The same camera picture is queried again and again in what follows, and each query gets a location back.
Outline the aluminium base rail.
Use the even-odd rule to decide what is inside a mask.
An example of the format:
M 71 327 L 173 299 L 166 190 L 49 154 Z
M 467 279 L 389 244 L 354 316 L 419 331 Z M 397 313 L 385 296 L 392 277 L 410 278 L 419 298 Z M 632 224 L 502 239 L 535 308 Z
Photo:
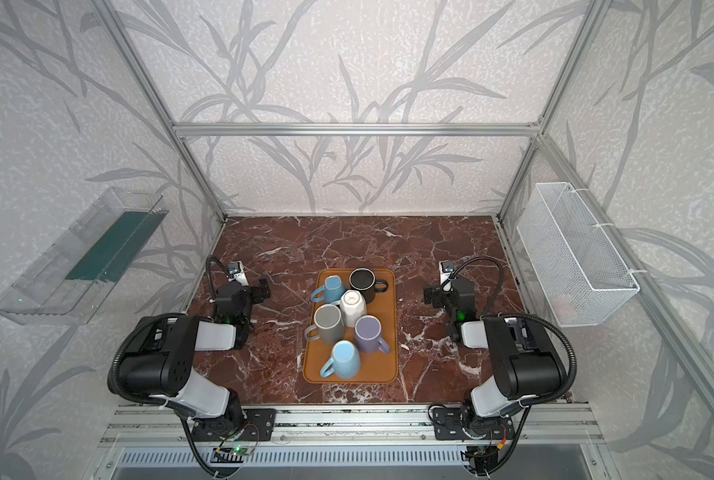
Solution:
M 431 446 L 443 430 L 429 420 L 423 404 L 299 404 L 275 405 L 271 437 L 261 447 L 298 446 Z M 521 445 L 603 444 L 591 406 L 555 403 L 534 407 L 522 433 Z M 185 447 L 177 417 L 155 407 L 121 406 L 99 442 L 101 447 Z

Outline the orange brown tray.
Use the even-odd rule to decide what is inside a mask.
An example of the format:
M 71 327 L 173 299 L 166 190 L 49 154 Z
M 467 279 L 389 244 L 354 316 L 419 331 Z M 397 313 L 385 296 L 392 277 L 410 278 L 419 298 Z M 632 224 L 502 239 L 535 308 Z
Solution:
M 303 376 L 307 382 L 313 384 L 385 384 L 396 379 L 399 372 L 399 350 L 395 275 L 390 269 L 372 268 L 372 270 L 378 280 L 388 282 L 388 289 L 385 293 L 378 293 L 376 298 L 367 305 L 367 314 L 376 316 L 381 322 L 382 335 L 388 342 L 391 352 L 388 354 L 361 353 L 361 369 L 352 379 L 344 380 L 337 375 L 325 378 L 320 375 L 320 370 L 330 358 L 333 346 L 322 340 L 308 341 L 302 367 Z

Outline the grey mug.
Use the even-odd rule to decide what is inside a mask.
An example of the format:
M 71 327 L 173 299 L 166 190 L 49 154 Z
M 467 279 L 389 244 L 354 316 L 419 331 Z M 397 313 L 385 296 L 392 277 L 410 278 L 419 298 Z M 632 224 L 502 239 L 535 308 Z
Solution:
M 333 346 L 344 339 L 346 327 L 339 306 L 326 304 L 318 307 L 313 316 L 313 324 L 304 331 L 308 342 L 321 341 Z

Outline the black mug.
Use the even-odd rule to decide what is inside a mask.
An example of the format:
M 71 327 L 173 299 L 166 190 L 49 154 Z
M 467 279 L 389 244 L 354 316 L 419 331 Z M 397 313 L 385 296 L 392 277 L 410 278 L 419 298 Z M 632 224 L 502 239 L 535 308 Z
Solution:
M 375 273 L 368 268 L 358 268 L 351 272 L 349 283 L 353 290 L 358 291 L 367 304 L 370 304 L 377 294 L 386 293 L 389 284 L 386 280 L 378 279 Z

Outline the lavender purple mug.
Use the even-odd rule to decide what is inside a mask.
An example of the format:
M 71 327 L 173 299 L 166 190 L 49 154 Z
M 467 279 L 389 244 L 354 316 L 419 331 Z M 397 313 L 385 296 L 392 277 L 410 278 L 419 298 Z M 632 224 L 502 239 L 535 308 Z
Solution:
M 381 322 L 372 315 L 365 315 L 356 321 L 354 342 L 361 353 L 381 352 L 389 354 L 391 352 L 391 347 L 383 338 Z

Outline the large light blue mug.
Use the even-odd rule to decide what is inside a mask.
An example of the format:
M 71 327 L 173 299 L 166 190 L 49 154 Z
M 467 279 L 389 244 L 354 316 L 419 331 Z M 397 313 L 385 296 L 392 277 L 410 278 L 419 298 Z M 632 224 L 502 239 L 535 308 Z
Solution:
M 328 378 L 336 375 L 343 380 L 349 380 L 354 378 L 360 369 L 359 350 L 351 341 L 341 340 L 333 346 L 329 359 L 320 370 L 320 376 Z

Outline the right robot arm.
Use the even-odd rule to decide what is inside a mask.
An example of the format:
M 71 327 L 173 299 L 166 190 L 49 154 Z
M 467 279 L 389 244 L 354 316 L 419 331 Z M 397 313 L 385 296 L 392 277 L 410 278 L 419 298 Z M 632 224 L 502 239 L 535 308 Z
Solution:
M 427 286 L 423 301 L 449 315 L 454 338 L 489 353 L 492 376 L 465 395 L 458 407 L 432 404 L 427 416 L 437 440 L 498 440 L 518 435 L 513 416 L 554 402 L 573 385 L 578 362 L 563 332 L 532 314 L 475 316 L 474 285 L 460 278 Z

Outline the small blue mug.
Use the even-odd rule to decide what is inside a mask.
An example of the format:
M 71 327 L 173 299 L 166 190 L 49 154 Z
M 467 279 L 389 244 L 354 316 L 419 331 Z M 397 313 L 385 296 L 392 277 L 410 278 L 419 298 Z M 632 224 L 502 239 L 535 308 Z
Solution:
M 317 288 L 311 295 L 314 303 L 327 303 L 338 305 L 341 297 L 347 291 L 347 287 L 338 275 L 328 276 L 323 285 Z

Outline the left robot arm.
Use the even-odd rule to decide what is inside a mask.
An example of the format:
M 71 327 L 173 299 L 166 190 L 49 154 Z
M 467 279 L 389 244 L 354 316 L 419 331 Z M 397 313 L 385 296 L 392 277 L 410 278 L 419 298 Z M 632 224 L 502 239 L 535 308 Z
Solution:
M 231 280 L 212 293 L 211 317 L 175 312 L 142 318 L 115 353 L 109 390 L 193 420 L 195 426 L 186 429 L 190 435 L 227 439 L 242 433 L 248 420 L 237 392 L 199 374 L 193 361 L 196 352 L 244 347 L 254 330 L 253 306 L 270 297 L 265 278 L 256 286 Z

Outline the white faceted mug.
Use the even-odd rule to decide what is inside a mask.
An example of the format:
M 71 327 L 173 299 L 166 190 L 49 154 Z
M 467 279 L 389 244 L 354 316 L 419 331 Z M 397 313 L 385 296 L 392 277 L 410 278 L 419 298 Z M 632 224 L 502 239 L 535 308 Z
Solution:
M 367 303 L 357 290 L 347 290 L 339 303 L 342 318 L 347 328 L 354 328 L 356 322 L 367 314 Z

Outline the clear plastic wall bin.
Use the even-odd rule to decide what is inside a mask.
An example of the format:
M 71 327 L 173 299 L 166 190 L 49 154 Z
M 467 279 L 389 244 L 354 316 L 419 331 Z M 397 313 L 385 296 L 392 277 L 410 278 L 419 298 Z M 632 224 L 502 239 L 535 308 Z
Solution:
M 169 213 L 164 196 L 110 187 L 0 295 L 20 325 L 85 325 Z

